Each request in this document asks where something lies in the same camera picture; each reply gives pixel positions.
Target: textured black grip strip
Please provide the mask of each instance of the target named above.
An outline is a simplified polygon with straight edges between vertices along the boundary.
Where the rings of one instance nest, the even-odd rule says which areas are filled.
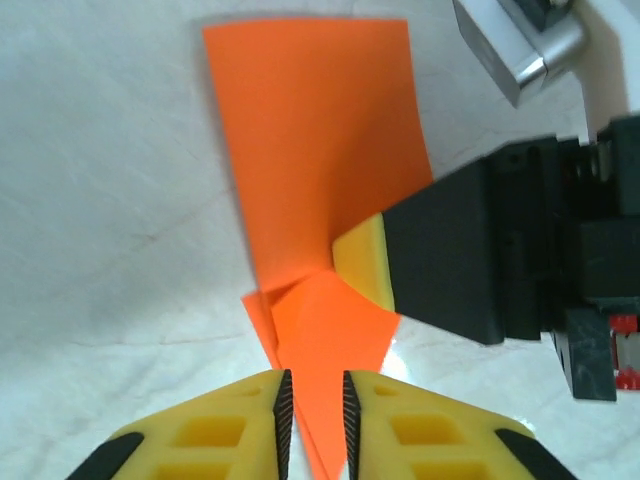
[[[360,462],[360,401],[353,384],[351,373],[345,371],[342,382],[342,413],[345,439],[347,441],[347,461],[349,463],[349,479],[358,479]]]
[[[143,440],[144,435],[134,432],[104,442],[67,480],[111,480]]]
[[[496,435],[536,480],[577,480],[535,438],[501,428]]]
[[[293,380],[291,370],[282,374],[280,389],[273,405],[276,421],[276,454],[278,455],[278,478],[289,476],[289,450],[291,447],[291,427],[293,425]]]

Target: marble surface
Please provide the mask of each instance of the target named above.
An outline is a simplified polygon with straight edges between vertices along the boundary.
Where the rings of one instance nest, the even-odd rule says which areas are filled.
[[[583,135],[576,81],[513,110],[449,0],[0,3],[0,477],[63,479],[116,428],[268,368],[200,28],[409,19],[437,176]],[[574,401],[548,339],[485,348],[403,320],[384,372],[516,418],[581,479],[639,471],[640,397]],[[292,479],[310,478],[297,435]]]

